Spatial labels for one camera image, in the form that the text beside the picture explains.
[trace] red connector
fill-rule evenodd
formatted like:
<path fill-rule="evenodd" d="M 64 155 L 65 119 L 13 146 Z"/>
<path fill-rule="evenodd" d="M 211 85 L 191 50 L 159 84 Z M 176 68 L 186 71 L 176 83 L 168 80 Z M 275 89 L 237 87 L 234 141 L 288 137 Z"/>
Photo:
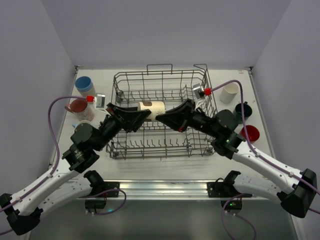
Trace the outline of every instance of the red connector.
<path fill-rule="evenodd" d="M 209 95 L 211 95 L 211 89 L 210 88 L 206 88 L 206 89 L 204 89 L 204 95 L 206 95 L 206 96 L 209 96 Z"/>
<path fill-rule="evenodd" d="M 86 96 L 86 101 L 88 103 L 93 103 L 94 102 L 95 97 L 94 96 Z"/>

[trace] white cup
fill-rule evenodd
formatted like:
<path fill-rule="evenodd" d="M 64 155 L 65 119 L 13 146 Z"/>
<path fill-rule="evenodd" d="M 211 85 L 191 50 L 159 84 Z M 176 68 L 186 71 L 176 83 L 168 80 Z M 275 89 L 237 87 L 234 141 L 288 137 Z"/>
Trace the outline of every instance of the white cup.
<path fill-rule="evenodd" d="M 79 125 L 81 125 L 81 124 L 90 124 L 90 125 L 92 125 L 92 123 L 91 123 L 90 121 L 88 121 L 88 120 L 82 120 L 82 121 L 78 122 L 78 123 L 75 125 L 75 129 L 76 129 Z"/>
<path fill-rule="evenodd" d="M 92 88 L 89 91 L 79 91 L 79 93 L 83 96 L 83 97 L 87 97 L 87 96 L 96 96 L 96 90 L 95 87 L 92 86 Z"/>
<path fill-rule="evenodd" d="M 138 111 L 149 109 L 151 114 L 146 118 L 146 122 L 155 122 L 156 116 L 166 113 L 166 106 L 163 101 L 140 101 Z"/>
<path fill-rule="evenodd" d="M 235 82 L 231 82 L 225 85 L 220 94 L 220 101 L 228 104 L 234 99 L 234 97 L 239 92 L 239 86 Z"/>

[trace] white mug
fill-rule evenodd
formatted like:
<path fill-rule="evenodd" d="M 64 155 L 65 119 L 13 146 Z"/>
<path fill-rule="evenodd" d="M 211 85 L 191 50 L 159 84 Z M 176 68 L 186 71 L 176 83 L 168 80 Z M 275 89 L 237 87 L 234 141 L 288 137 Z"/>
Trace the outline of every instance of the white mug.
<path fill-rule="evenodd" d="M 220 101 L 228 104 L 234 99 L 234 97 L 237 95 L 239 92 L 239 86 L 235 82 L 231 82 L 227 85 L 225 85 L 221 91 L 220 94 Z"/>
<path fill-rule="evenodd" d="M 76 99 L 71 104 L 65 105 L 64 108 L 74 114 L 80 121 L 92 121 L 95 117 L 94 112 L 85 99 Z"/>

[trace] blue cup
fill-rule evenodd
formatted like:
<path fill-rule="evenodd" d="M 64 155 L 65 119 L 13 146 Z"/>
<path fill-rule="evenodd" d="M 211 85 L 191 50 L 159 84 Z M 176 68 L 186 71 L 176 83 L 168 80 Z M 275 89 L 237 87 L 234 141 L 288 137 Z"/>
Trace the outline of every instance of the blue cup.
<path fill-rule="evenodd" d="M 84 97 L 96 95 L 94 84 L 88 76 L 79 77 L 77 80 L 75 80 L 74 85 L 79 93 Z"/>

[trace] white wall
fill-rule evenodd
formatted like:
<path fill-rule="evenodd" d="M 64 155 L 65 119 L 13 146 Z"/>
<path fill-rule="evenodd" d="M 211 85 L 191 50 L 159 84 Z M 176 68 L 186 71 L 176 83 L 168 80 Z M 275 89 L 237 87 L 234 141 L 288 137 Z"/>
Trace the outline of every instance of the white wall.
<path fill-rule="evenodd" d="M 319 13 L 319 0 L 292 0 L 253 69 L 277 158 L 301 170 L 314 170 L 318 179 Z M 312 206 L 320 210 L 319 196 L 315 197 Z M 307 239 L 318 239 L 320 216 L 309 212 L 303 223 Z"/>
<path fill-rule="evenodd" d="M 48 167 L 47 122 L 53 99 L 71 92 L 74 67 L 39 0 L 0 2 L 0 194 L 14 193 Z M 52 112 L 54 129 L 64 103 Z M 4 213 L 0 232 L 8 230 Z M 15 240 L 14 233 L 0 239 Z"/>
<path fill-rule="evenodd" d="M 253 66 L 291 0 L 42 0 L 73 63 Z"/>

